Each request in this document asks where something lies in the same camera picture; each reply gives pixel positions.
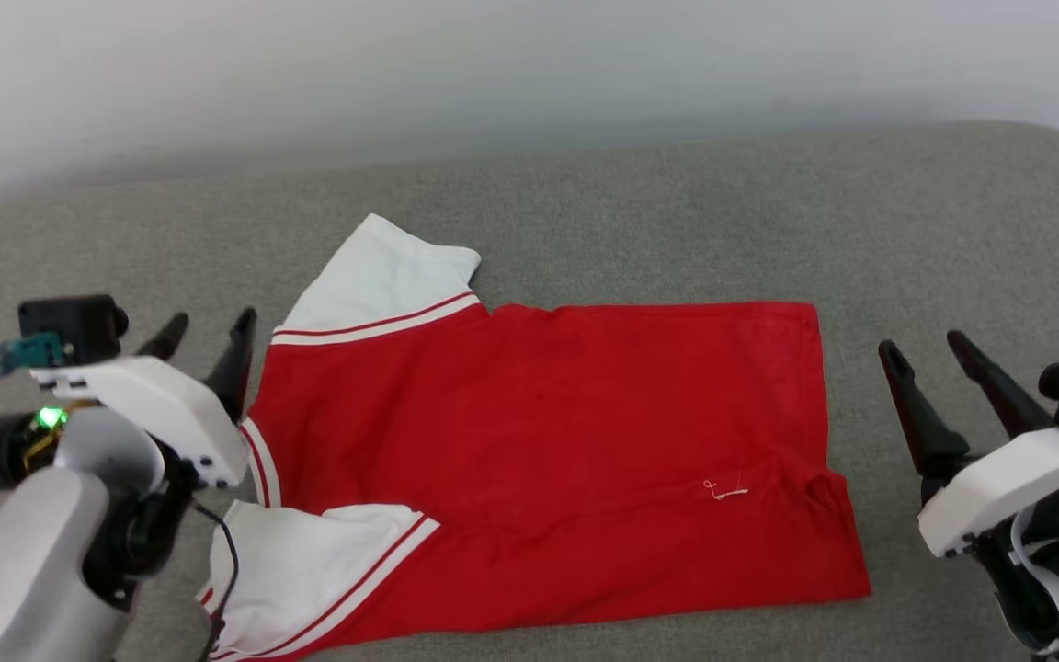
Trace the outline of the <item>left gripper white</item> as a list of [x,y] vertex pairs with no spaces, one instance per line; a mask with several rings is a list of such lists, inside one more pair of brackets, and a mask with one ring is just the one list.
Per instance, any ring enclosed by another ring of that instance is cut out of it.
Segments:
[[34,380],[50,386],[55,397],[100,402],[72,412],[56,465],[131,478],[152,489],[170,464],[156,448],[161,441],[192,462],[205,487],[239,485],[251,451],[236,424],[245,411],[257,318],[254,307],[244,308],[202,382],[168,364],[189,332],[189,314],[173,314],[134,356],[33,369]]

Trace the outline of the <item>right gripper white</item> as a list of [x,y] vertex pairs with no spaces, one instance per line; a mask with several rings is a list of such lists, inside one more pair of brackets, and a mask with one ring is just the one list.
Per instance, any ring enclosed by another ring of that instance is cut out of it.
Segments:
[[963,332],[947,332],[946,339],[962,372],[983,390],[1013,440],[958,473],[970,452],[967,441],[947,427],[925,397],[904,353],[891,340],[878,345],[917,475],[938,479],[957,473],[917,516],[925,545],[936,557],[959,553],[968,535],[982,535],[1059,490],[1059,428],[1053,416]]

